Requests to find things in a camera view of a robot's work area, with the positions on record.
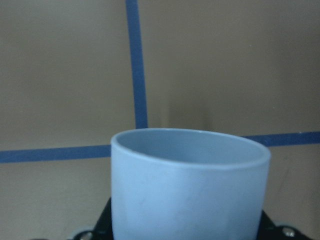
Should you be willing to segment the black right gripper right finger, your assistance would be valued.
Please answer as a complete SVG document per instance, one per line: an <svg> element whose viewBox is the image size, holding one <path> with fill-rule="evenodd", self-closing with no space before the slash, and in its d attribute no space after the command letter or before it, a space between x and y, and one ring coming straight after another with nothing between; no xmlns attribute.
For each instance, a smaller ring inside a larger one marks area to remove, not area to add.
<svg viewBox="0 0 320 240"><path fill-rule="evenodd" d="M297 228L289 225L275 225L270 217L262 211L257 240L312 240Z"/></svg>

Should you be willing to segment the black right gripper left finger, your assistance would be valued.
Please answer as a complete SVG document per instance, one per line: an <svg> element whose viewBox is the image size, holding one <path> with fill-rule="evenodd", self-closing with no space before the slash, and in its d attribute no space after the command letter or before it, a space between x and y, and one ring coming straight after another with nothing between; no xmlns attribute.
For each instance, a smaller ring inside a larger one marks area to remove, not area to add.
<svg viewBox="0 0 320 240"><path fill-rule="evenodd" d="M112 213L111 213L112 201L108 199L100 217L98 218L93 229L82 230L76 233L73 240L112 240Z"/></svg>

